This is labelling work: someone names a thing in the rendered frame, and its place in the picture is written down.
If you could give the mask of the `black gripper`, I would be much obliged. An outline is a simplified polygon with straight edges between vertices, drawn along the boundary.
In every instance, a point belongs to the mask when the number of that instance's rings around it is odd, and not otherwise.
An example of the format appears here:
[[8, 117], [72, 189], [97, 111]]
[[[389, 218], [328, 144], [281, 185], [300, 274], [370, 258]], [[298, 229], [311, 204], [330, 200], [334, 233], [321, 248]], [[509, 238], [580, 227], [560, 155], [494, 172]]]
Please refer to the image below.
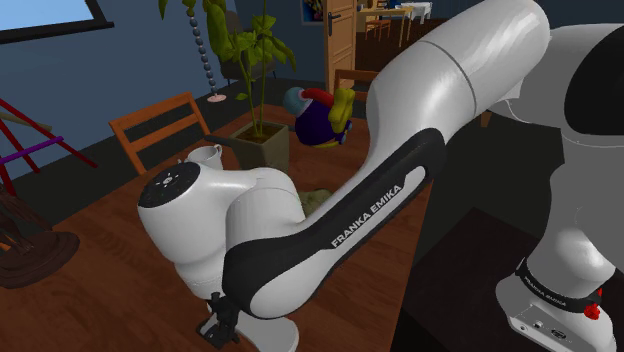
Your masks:
[[240, 309], [220, 292], [213, 292], [207, 303], [215, 317], [202, 321], [196, 328], [197, 334], [210, 344], [220, 344], [219, 349], [231, 342], [238, 344], [240, 338], [234, 328]]

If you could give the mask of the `brown wooden table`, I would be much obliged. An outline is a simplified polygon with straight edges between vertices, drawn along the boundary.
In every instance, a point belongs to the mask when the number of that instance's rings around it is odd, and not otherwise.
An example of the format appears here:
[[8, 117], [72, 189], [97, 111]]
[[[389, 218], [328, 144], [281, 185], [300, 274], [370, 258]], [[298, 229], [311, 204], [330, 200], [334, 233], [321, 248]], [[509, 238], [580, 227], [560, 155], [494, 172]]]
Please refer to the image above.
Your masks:
[[[0, 288], [0, 352], [253, 352], [214, 349], [197, 333], [208, 311], [149, 240], [136, 212], [146, 183], [115, 138], [16, 183], [81, 245], [39, 283]], [[427, 207], [418, 196], [297, 311], [297, 352], [389, 352]]]

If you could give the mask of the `green crumpled cloth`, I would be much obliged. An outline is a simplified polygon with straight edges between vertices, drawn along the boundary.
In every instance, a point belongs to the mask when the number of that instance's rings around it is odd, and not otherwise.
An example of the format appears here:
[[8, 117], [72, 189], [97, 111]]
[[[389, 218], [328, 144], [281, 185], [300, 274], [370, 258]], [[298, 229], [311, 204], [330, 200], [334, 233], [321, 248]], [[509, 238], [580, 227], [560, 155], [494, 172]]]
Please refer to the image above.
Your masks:
[[325, 188], [315, 189], [313, 191], [300, 191], [298, 193], [301, 201], [302, 209], [306, 217], [310, 216], [318, 209], [330, 196], [332, 192]]

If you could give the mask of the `white cup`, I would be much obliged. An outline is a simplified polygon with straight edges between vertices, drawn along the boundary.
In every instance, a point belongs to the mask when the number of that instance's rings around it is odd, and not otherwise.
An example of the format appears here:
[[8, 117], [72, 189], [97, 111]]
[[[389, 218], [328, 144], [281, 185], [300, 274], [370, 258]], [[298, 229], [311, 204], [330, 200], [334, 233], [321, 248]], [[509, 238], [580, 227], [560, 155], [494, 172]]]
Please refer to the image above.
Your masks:
[[191, 151], [183, 161], [195, 162], [212, 169], [222, 170], [222, 153], [223, 148], [220, 144], [201, 146]]

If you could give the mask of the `green potted plant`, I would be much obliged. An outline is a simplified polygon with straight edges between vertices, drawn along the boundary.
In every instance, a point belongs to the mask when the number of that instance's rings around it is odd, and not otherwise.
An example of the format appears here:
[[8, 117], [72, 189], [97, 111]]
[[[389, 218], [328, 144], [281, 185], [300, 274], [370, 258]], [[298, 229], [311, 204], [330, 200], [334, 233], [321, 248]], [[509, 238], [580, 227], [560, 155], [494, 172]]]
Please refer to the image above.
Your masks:
[[[244, 91], [235, 99], [246, 102], [251, 108], [251, 122], [220, 140], [230, 147], [243, 169], [271, 167], [283, 172], [289, 167], [290, 132], [286, 125], [265, 119], [265, 104], [254, 110], [252, 88], [259, 81], [266, 89], [266, 64], [272, 59], [288, 62], [296, 67], [296, 60], [290, 48], [272, 35], [276, 19], [267, 14], [252, 18], [252, 32], [230, 34], [226, 27], [225, 0], [196, 0], [195, 18], [207, 52], [212, 51], [219, 60], [237, 63], [242, 71]], [[252, 67], [260, 61], [262, 74], [259, 79], [251, 78]]]

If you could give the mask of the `dark brown round stand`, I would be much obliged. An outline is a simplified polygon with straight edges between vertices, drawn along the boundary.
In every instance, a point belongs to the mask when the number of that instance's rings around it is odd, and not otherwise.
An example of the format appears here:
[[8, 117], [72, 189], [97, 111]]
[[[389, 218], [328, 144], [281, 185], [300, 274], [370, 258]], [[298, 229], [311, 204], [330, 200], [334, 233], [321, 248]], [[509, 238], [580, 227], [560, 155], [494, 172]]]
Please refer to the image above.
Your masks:
[[0, 287], [17, 289], [37, 283], [62, 268], [79, 249], [76, 234], [54, 231], [47, 220], [9, 193], [2, 183], [0, 206], [43, 229], [25, 237], [15, 221], [0, 210]]

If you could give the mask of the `colourful toy figure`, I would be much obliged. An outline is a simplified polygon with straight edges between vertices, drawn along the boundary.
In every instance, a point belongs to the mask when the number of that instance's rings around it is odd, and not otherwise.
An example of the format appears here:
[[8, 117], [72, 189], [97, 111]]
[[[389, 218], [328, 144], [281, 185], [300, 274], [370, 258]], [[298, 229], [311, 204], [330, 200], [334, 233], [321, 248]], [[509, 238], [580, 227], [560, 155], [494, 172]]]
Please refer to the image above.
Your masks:
[[292, 87], [283, 106], [295, 117], [294, 131], [302, 144], [329, 148], [345, 143], [355, 97], [352, 89], [338, 88], [330, 94], [320, 88]]

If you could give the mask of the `dark robot stand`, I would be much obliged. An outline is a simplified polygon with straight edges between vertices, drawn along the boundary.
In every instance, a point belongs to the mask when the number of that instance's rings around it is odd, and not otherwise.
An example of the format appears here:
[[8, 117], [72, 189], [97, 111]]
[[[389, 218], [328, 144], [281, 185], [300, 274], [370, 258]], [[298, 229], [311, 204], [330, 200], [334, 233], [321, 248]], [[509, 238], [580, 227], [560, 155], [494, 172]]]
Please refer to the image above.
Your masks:
[[411, 270], [390, 352], [547, 352], [513, 331], [495, 295], [536, 244], [471, 209]]

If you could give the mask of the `grey beaded floor lamp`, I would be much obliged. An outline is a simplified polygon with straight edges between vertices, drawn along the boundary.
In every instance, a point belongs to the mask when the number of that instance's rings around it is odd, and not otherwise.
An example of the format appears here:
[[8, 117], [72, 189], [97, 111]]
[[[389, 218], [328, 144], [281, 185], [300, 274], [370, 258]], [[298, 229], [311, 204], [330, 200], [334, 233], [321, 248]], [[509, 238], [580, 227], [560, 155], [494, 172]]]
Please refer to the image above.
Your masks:
[[210, 85], [210, 94], [207, 97], [207, 101], [209, 103], [223, 102], [227, 99], [227, 96], [224, 94], [220, 94], [218, 92], [218, 89], [216, 88], [216, 81], [214, 80], [212, 66], [210, 65], [209, 59], [206, 56], [207, 50], [204, 47], [204, 42], [201, 37], [199, 23], [195, 18], [194, 6], [196, 4], [196, 0], [183, 0], [183, 4], [187, 7], [186, 14], [189, 18], [189, 25], [192, 28], [195, 44], [197, 45], [198, 53], [200, 54], [200, 59], [203, 63], [203, 70], [205, 71], [205, 76]]

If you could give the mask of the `wooden door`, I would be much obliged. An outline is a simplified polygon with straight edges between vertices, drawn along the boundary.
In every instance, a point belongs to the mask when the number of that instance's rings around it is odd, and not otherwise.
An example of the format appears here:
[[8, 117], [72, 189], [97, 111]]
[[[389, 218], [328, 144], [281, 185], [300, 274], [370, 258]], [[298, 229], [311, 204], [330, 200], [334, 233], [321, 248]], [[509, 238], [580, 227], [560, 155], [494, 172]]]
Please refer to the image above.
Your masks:
[[335, 88], [350, 88], [336, 78], [337, 69], [353, 70], [356, 55], [357, 0], [323, 0], [325, 86], [329, 93]]

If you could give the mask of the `yellow wooden dining table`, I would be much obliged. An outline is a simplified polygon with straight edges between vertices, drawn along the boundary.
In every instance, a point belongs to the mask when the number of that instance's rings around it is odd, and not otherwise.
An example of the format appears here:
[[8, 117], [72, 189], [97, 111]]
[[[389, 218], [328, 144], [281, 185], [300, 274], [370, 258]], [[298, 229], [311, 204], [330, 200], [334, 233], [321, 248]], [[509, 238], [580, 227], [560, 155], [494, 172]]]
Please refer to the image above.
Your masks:
[[398, 46], [401, 47], [404, 43], [404, 40], [407, 39], [405, 33], [410, 34], [411, 25], [408, 25], [407, 28], [405, 26], [406, 19], [412, 13], [412, 6], [404, 6], [395, 9], [382, 9], [382, 8], [363, 8], [360, 11], [357, 11], [357, 19], [356, 19], [356, 31], [357, 32], [365, 32], [366, 31], [366, 18], [373, 16], [401, 16], [401, 27], [400, 27], [400, 37]]

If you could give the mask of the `colourful wall picture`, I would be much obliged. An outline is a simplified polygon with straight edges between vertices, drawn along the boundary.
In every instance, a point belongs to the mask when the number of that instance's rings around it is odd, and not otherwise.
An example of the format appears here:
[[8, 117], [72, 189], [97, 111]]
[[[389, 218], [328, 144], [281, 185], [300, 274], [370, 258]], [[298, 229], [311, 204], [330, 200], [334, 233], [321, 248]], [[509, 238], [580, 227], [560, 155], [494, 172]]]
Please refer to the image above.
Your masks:
[[322, 0], [301, 0], [300, 5], [303, 25], [316, 25], [323, 22]]

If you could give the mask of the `window with black frame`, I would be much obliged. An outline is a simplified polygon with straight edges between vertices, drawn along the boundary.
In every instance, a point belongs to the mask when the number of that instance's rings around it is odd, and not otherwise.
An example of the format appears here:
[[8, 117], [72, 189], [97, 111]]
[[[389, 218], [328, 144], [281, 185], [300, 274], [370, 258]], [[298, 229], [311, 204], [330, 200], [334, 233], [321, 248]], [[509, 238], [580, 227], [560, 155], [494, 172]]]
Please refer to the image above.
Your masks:
[[97, 0], [0, 0], [0, 45], [113, 27]]

